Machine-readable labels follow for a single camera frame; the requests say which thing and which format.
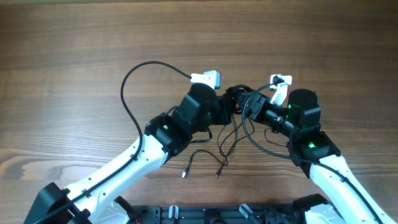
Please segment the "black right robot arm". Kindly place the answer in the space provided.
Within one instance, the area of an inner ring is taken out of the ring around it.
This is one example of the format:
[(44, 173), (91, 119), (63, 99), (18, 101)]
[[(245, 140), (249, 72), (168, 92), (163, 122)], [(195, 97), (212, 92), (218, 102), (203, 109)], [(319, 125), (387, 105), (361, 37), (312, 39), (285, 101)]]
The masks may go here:
[(258, 91), (235, 94), (244, 119), (265, 124), (288, 137), (286, 159), (300, 167), (330, 199), (299, 206), (306, 223), (393, 223), (351, 172), (341, 151), (320, 129), (321, 109), (315, 92), (298, 89), (289, 94), (287, 107), (272, 103)]

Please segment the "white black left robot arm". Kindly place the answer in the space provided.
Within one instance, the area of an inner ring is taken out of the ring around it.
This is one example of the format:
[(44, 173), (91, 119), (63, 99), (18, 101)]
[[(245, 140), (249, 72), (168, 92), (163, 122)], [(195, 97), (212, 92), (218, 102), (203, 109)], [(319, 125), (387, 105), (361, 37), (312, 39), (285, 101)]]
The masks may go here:
[(25, 222), (97, 222), (118, 196), (187, 148), (195, 133), (229, 124), (235, 104), (232, 88), (218, 96), (212, 87), (194, 83), (179, 106), (150, 120), (136, 141), (105, 166), (64, 189), (53, 182), (45, 186)]

